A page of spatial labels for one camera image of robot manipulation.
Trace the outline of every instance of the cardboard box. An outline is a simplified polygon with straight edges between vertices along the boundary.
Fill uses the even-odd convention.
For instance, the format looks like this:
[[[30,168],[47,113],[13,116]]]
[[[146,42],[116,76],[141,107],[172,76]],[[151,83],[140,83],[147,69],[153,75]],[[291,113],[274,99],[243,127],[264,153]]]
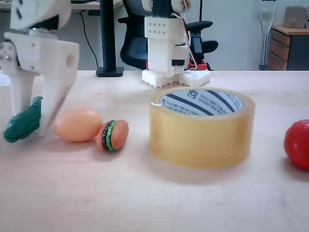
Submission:
[[[286,8],[283,26],[285,28],[305,28],[307,10],[305,6],[288,6]]]

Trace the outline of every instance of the packing tape roll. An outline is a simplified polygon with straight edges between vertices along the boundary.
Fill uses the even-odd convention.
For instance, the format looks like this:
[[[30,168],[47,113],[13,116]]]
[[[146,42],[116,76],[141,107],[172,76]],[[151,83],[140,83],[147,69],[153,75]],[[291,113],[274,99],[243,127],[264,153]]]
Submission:
[[[173,88],[150,106],[150,147],[171,162],[197,168],[228,167],[251,147],[254,101],[218,88]]]

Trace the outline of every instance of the black cable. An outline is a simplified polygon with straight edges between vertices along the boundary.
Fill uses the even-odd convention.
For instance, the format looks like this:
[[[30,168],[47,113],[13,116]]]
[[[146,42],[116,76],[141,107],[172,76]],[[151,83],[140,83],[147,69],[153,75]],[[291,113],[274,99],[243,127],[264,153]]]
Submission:
[[[85,10],[83,10],[83,11],[79,12],[78,14],[79,14],[79,15],[81,16],[81,18],[82,18],[82,21],[83,21],[83,27],[84,27],[84,34],[85,34],[85,37],[86,37],[87,43],[88,43],[88,45],[89,45],[89,47],[90,47],[90,49],[91,49],[91,51],[92,51],[93,55],[95,56],[95,59],[96,59],[96,64],[97,64],[97,68],[98,68],[98,59],[97,59],[97,56],[96,56],[95,52],[93,51],[93,49],[92,49],[92,47],[91,47],[91,45],[90,45],[90,43],[89,43],[89,40],[88,40],[87,34],[86,34],[86,26],[85,26],[85,21],[84,21],[84,17],[83,17],[83,15],[82,15],[82,13],[83,13],[84,11],[85,11]]]
[[[199,21],[202,21],[203,16],[203,0],[199,0]]]

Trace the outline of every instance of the wooden drawer cabinet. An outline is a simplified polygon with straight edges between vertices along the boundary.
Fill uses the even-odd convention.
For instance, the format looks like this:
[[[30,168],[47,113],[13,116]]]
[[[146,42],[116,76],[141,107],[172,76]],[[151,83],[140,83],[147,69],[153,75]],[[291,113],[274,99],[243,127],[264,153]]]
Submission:
[[[276,71],[309,71],[309,29],[274,25],[267,66]]]

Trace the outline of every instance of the crutch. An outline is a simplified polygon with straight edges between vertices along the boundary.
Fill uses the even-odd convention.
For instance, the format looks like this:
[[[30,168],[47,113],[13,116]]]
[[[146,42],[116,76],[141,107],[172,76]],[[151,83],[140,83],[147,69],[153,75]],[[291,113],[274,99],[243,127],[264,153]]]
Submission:
[[[263,6],[264,1],[274,1],[275,2],[274,14],[272,17],[271,24],[267,30],[263,27],[263,19],[262,19],[262,10],[263,10],[262,6]],[[269,32],[275,20],[276,8],[277,8],[277,0],[261,0],[261,27],[262,27],[262,33],[263,33],[263,41],[262,41],[262,51],[261,51],[261,64],[259,65],[259,69],[262,71],[267,70]]]

